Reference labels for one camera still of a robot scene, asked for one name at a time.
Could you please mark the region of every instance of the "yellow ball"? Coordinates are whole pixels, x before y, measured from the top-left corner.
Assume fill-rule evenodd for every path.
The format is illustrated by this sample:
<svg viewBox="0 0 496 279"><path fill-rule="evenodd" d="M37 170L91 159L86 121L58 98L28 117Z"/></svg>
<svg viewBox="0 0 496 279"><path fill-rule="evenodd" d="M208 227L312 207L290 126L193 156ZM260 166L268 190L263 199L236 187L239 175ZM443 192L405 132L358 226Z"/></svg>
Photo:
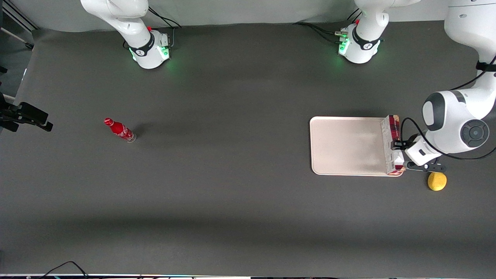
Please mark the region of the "yellow ball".
<svg viewBox="0 0 496 279"><path fill-rule="evenodd" d="M444 173L440 172L431 172L429 175L429 179L427 180L427 185L433 191L442 190L446 186L446 182L448 179Z"/></svg>

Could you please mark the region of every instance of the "green light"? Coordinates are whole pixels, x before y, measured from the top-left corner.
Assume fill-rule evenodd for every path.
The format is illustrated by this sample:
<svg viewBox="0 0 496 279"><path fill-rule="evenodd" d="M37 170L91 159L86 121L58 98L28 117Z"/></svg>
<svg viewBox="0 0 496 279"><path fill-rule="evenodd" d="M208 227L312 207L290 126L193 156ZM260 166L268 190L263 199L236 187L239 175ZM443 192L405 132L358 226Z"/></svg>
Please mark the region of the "green light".
<svg viewBox="0 0 496 279"><path fill-rule="evenodd" d="M136 61L136 57L134 57L134 52L132 52L131 48L129 48L129 52L131 52L131 54L132 54L132 59L133 59L134 61Z"/></svg>
<svg viewBox="0 0 496 279"><path fill-rule="evenodd" d="M339 47L339 51L338 51L339 54L344 55L349 45L350 45L350 39L346 38L346 40L342 42L341 46Z"/></svg>
<svg viewBox="0 0 496 279"><path fill-rule="evenodd" d="M168 50L168 47L157 46L157 50L160 52L160 55L162 56L162 58L164 60L169 59L169 50Z"/></svg>

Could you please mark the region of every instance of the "gray backdrop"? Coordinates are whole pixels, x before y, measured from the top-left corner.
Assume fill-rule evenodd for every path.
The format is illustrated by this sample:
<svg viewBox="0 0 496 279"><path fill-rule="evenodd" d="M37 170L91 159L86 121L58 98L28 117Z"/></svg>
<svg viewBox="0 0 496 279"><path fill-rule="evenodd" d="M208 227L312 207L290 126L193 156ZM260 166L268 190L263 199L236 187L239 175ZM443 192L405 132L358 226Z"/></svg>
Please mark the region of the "gray backdrop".
<svg viewBox="0 0 496 279"><path fill-rule="evenodd" d="M88 14L80 0L10 0L42 28L81 32L113 30L103 20ZM355 10L353 0L149 0L162 16L181 25L235 23L335 22ZM388 9L391 21L444 20L448 0L422 0ZM148 13L143 17L152 27L167 26Z"/></svg>
<svg viewBox="0 0 496 279"><path fill-rule="evenodd" d="M496 277L496 157L443 159L441 192L422 172L310 168L311 117L421 121L429 94L475 76L442 22L391 24L366 65L295 25L180 29L155 70L115 32L35 37L19 101L54 129L1 135L1 273Z"/></svg>

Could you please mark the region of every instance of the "coca-cola bottle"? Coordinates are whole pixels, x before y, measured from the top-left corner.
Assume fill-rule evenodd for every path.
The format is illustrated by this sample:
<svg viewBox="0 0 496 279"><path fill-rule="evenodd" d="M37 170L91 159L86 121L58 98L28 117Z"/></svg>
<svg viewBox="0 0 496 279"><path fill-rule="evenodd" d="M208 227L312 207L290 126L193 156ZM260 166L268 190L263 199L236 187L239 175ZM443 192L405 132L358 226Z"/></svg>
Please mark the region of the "coca-cola bottle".
<svg viewBox="0 0 496 279"><path fill-rule="evenodd" d="M124 126L121 122L115 122L110 118L106 118L103 123L110 127L110 130L118 137L126 140L127 142L133 142L136 139L136 135L129 130L128 127Z"/></svg>

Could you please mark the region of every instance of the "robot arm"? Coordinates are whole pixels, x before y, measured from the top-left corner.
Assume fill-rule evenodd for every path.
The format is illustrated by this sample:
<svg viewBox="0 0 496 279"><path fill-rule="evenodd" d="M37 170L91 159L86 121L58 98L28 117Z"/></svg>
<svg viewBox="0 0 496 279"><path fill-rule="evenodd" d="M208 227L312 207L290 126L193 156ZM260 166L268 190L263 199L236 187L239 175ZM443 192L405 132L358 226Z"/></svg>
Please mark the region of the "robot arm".
<svg viewBox="0 0 496 279"><path fill-rule="evenodd" d="M452 0L444 28L451 39L477 50L478 74L488 72L471 88L431 94L422 107L428 128L425 136L443 153L476 149L489 137L489 127L482 118L491 111L496 98L496 74L488 68L496 55L496 0L481 2ZM422 137L417 137L406 153L416 165L441 156Z"/></svg>
<svg viewBox="0 0 496 279"><path fill-rule="evenodd" d="M81 0L81 4L122 35L142 68L156 68L169 58L168 36L149 30L141 20L148 12L148 0Z"/></svg>
<svg viewBox="0 0 496 279"><path fill-rule="evenodd" d="M355 0L362 10L360 24L350 24L337 35L344 34L339 54L357 64L368 62L377 53L379 38L389 23L389 14L384 10L390 7L408 6L420 0Z"/></svg>

